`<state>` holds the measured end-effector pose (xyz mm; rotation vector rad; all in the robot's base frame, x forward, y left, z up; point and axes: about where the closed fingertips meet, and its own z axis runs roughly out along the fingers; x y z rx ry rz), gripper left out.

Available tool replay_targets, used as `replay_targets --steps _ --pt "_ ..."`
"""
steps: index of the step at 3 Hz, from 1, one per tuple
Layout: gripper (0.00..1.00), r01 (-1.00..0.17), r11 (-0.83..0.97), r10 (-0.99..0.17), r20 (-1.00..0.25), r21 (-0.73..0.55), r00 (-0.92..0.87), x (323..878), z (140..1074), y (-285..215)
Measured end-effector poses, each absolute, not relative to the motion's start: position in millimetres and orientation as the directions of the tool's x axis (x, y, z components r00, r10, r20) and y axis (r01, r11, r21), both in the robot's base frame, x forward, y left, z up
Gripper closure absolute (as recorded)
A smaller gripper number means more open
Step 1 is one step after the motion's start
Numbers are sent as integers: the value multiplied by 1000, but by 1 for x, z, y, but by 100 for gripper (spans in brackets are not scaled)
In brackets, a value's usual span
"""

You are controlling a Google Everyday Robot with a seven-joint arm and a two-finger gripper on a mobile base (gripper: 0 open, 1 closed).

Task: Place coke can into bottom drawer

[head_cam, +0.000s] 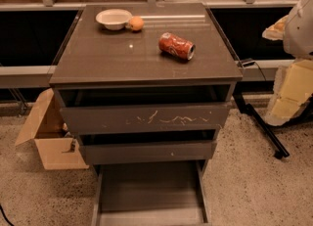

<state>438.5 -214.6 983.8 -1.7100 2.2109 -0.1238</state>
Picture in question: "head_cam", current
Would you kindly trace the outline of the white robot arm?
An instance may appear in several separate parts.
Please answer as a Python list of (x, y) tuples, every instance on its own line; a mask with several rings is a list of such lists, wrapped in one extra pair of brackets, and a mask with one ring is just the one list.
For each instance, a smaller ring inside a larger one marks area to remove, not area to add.
[(288, 122), (313, 94), (313, 0), (299, 0), (291, 11), (267, 27), (262, 37), (283, 41), (284, 51), (294, 56), (287, 67), (279, 67), (274, 95), (265, 121), (273, 126)]

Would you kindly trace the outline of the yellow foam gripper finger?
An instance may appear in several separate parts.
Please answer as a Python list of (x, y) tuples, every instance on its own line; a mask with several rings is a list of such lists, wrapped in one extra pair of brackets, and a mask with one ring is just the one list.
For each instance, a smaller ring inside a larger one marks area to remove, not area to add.
[(274, 24), (267, 27), (262, 32), (262, 37), (272, 41), (282, 40), (284, 38), (287, 18), (288, 18), (287, 16), (284, 16), (277, 20)]
[(281, 126), (293, 118), (313, 94), (313, 61), (296, 59), (279, 67), (265, 115), (269, 125)]

